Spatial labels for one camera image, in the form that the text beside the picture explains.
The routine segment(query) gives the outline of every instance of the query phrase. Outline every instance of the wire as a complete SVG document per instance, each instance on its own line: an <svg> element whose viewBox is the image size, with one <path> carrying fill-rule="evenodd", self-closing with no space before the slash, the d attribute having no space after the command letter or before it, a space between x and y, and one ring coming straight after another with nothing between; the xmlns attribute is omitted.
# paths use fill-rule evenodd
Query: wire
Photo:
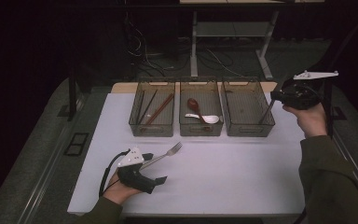
<svg viewBox="0 0 358 224"><path fill-rule="evenodd" d="M134 35L133 37L136 38L137 43L138 43L138 47L136 47L136 49L134 49L134 51L138 51L142 46L142 41L136 35ZM134 55L134 56L138 56L138 57L142 56L142 53L132 53L130 50L129 50L129 53Z"/></svg>
<svg viewBox="0 0 358 224"><path fill-rule="evenodd" d="M99 196L103 196L103 193L106 191L106 189L103 189L104 188L104 185L106 183L106 179L107 179L107 176L109 175L109 172L110 172L110 168L112 167L113 163L120 157L120 156L125 156L127 155L131 150L128 149L127 151L125 152L120 152L118 155L116 155L109 163L109 165L106 167L105 169L105 172L103 173L103 179L101 180L101 185L100 185L100 191L99 191Z"/></svg>
<svg viewBox="0 0 358 224"><path fill-rule="evenodd" d="M158 71L163 77L165 77L164 71L161 69L157 69L155 66L151 65L150 63L141 63L140 65L153 68L154 70Z"/></svg>
<svg viewBox="0 0 358 224"><path fill-rule="evenodd" d="M166 68L164 70L167 70L167 71L179 71L179 70L182 70L182 69L184 69L186 67L186 65L187 65L189 60L190 60L190 57L186 57L186 61L182 66L180 66L178 68Z"/></svg>
<svg viewBox="0 0 358 224"><path fill-rule="evenodd" d="M167 70L169 68L172 68L172 66L170 67L162 67L161 65L159 65L158 63L152 63L153 65L157 66L159 69L161 70Z"/></svg>
<svg viewBox="0 0 358 224"><path fill-rule="evenodd" d="M151 73L149 73L147 70L140 68L140 67L138 67L138 69L141 70L142 72L147 73L150 77L153 77L153 75Z"/></svg>
<svg viewBox="0 0 358 224"><path fill-rule="evenodd" d="M284 50L282 50L277 56L275 56L272 60L269 60L268 64L272 64L275 63L291 46L292 46L292 41L289 42L289 44L286 46L286 48ZM268 68L269 65L266 65L265 67L262 67L261 70L264 71L266 68ZM259 73L259 70L250 70L250 71L245 71L243 73Z"/></svg>
<svg viewBox="0 0 358 224"><path fill-rule="evenodd" d="M307 210L304 208L300 216L296 219L296 221L293 224L301 224L301 222L304 220L306 216L307 216Z"/></svg>
<svg viewBox="0 0 358 224"><path fill-rule="evenodd" d="M188 37L188 36L179 36L178 41L180 41L180 42L188 42L188 43L191 42L190 37Z"/></svg>
<svg viewBox="0 0 358 224"><path fill-rule="evenodd" d="M207 68L210 68L210 69L213 69L215 71L221 71L221 70L224 70L225 68L222 67L222 66L219 66L218 68L215 68L215 67L211 67L210 65L208 65L205 61L203 60L207 60L204 56L202 56L201 54L197 53L197 60L200 61L205 67Z"/></svg>
<svg viewBox="0 0 358 224"><path fill-rule="evenodd" d="M202 56L201 54L198 54L198 56L200 56L201 58L205 59L206 61L208 61L210 63L215 63L215 64L218 64L218 65L231 66L232 64L234 64L234 60L228 54L226 54L224 52L221 52L221 51L219 53L223 54L224 56L226 56L230 60L230 62L229 63L223 63L223 62L221 62L221 60L216 61L216 57L213 57L213 60L210 60L210 59Z"/></svg>
<svg viewBox="0 0 358 224"><path fill-rule="evenodd" d="M103 194L110 188L112 187L114 184L116 184L120 179L116 180L115 182L113 182L112 184L110 184L109 186L106 187L106 189L103 191Z"/></svg>
<svg viewBox="0 0 358 224"><path fill-rule="evenodd" d="M133 56L136 56L136 57L141 57L142 54L136 54L136 53L132 53L131 51L128 50L128 53L133 55Z"/></svg>
<svg viewBox="0 0 358 224"><path fill-rule="evenodd" d="M144 38L144 42L145 42L145 58L146 58L146 61L149 63L149 65L152 67L152 68L155 68L156 70L158 70L157 67L153 66L152 63L149 61L148 57L147 57L147 46L146 46L146 40ZM160 73L165 77L165 74L164 74L164 70L161 70Z"/></svg>
<svg viewBox="0 0 358 224"><path fill-rule="evenodd" d="M236 73L236 72L234 72L234 71L228 69L228 68L220 61L220 59L217 58L217 56L216 56L211 50L209 50L209 49L206 49L206 50L208 50L208 51L215 57L215 59L219 62L219 64L220 64L224 69L226 69L228 72L230 72L230 73L232 73L232 74L234 74L234 75L243 77L242 74Z"/></svg>

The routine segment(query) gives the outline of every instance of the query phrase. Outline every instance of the person's right hand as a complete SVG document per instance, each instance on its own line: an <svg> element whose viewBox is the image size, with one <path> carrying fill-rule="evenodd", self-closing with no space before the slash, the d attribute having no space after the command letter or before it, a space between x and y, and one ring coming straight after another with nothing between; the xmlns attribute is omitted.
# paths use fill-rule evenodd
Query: person's right hand
<svg viewBox="0 0 358 224"><path fill-rule="evenodd" d="M287 105L284 105L283 109L297 117L297 124L306 138L327 135L326 115L322 104L317 104L307 110L297 110Z"/></svg>
<svg viewBox="0 0 358 224"><path fill-rule="evenodd" d="M130 196L141 193L138 189L133 189L122 184L118 179L117 170L110 178L108 186L110 187L105 190L103 196L117 204L123 204Z"/></svg>

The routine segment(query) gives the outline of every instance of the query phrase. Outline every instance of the plastic tray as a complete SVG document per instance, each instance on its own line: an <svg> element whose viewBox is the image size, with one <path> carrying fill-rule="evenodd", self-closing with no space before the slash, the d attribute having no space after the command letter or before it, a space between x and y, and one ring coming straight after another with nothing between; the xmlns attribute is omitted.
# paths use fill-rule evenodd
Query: plastic tray
<svg viewBox="0 0 358 224"><path fill-rule="evenodd" d="M134 136L172 137L175 80L139 80L129 124Z"/></svg>
<svg viewBox="0 0 358 224"><path fill-rule="evenodd" d="M228 136L267 137L275 125L256 77L224 77L221 90Z"/></svg>
<svg viewBox="0 0 358 224"><path fill-rule="evenodd" d="M202 116L216 115L220 120L208 124L201 123L199 119L186 118L185 114L196 114L187 106L189 98L197 100ZM182 136L220 136L224 120L215 77L181 78L179 123Z"/></svg>

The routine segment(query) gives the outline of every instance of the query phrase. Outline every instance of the silver fork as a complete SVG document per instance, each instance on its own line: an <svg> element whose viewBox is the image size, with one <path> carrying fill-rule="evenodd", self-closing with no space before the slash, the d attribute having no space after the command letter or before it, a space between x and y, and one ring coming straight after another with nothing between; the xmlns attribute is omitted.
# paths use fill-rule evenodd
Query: silver fork
<svg viewBox="0 0 358 224"><path fill-rule="evenodd" d="M151 160L151 161L147 161L144 163L144 165L141 167L140 170L143 170L144 168L146 168L147 166L155 163L156 161L161 160L162 158L166 157L166 156L173 156L177 151L179 151L179 149L182 147L182 143L179 142L178 144L176 144L174 147L172 147L170 150L168 150L164 155L161 155L159 157L156 157L155 159Z"/></svg>

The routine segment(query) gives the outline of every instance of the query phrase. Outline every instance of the dark jacket sleeve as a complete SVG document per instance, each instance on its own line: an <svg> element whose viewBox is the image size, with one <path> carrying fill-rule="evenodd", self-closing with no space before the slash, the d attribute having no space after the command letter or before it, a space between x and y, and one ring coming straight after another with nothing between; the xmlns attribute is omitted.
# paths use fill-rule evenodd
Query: dark jacket sleeve
<svg viewBox="0 0 358 224"><path fill-rule="evenodd" d="M358 224L358 182L329 136L301 141L299 174L309 223Z"/></svg>
<svg viewBox="0 0 358 224"><path fill-rule="evenodd" d="M122 210L121 205L101 197L94 208L80 217L75 224L116 224Z"/></svg>

